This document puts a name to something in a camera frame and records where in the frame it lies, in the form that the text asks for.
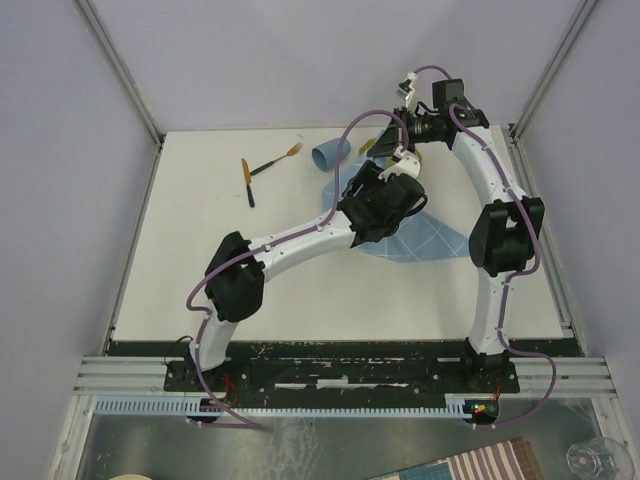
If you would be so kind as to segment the orange knife green handle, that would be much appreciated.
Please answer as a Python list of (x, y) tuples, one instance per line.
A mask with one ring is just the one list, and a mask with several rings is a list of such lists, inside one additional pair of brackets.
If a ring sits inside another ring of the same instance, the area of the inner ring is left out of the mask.
[(246, 161), (245, 158), (241, 158), (241, 165), (242, 165), (242, 169), (243, 169), (243, 176), (244, 176), (244, 181), (245, 181), (245, 187), (246, 187), (246, 193), (247, 193), (247, 199), (248, 199), (248, 203), (249, 203), (249, 207), (250, 208), (255, 208), (255, 200), (254, 200), (254, 195), (253, 195), (253, 191), (251, 188), (251, 173), (249, 170), (249, 165)]

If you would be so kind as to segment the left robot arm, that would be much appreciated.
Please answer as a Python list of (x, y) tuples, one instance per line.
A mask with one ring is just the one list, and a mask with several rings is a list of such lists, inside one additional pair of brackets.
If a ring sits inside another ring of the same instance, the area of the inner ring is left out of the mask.
[(419, 172), (420, 161), (411, 155), (386, 169), (367, 160), (347, 182), (334, 210), (267, 237), (248, 240), (238, 231), (226, 235), (194, 289), (203, 291), (208, 303), (194, 305), (193, 293), (187, 298), (188, 310), (205, 314), (190, 345), (187, 379), (201, 390), (219, 383), (237, 325), (261, 308), (270, 280), (320, 255), (378, 243), (420, 212), (427, 196)]

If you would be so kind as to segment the blue cup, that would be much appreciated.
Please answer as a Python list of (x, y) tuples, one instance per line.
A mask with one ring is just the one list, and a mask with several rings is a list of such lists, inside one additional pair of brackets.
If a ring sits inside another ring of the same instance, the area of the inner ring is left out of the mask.
[(351, 152), (351, 143), (346, 139), (338, 151), (340, 139), (335, 138), (315, 146), (311, 150), (311, 158), (315, 166), (322, 172), (329, 172), (344, 161)]

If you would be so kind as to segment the blue checked cloth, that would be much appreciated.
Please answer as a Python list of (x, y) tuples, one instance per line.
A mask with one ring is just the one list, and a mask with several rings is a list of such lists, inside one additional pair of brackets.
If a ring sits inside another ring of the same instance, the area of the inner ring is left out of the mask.
[[(373, 160), (380, 167), (391, 164), (390, 158), (370, 158), (367, 153), (362, 153), (352, 164), (340, 170), (341, 193), (347, 181), (356, 175), (365, 160)], [(323, 150), (314, 148), (311, 155), (318, 168), (328, 166), (329, 156)], [(335, 182), (331, 179), (322, 190), (322, 211), (329, 210), (332, 206), (334, 192)], [(397, 263), (469, 257), (468, 238), (425, 210), (404, 219), (392, 236), (377, 243), (362, 244), (358, 249)]]

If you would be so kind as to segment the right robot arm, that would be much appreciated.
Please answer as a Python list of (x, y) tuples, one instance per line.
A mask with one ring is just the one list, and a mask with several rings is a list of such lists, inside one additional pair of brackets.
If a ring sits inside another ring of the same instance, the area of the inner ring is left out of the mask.
[(401, 131), (406, 129), (411, 147), (446, 144), (472, 181), (482, 206), (468, 237), (469, 255), (478, 269), (478, 293), (458, 370), (463, 386), (481, 391), (509, 372), (510, 294), (516, 278), (535, 272), (540, 265), (545, 205), (540, 198), (529, 196), (508, 173), (495, 150), (488, 119), (469, 103), (462, 80), (433, 83), (432, 103), (431, 112), (419, 113), (407, 106), (397, 109), (396, 119), (368, 153), (372, 157), (398, 155)]

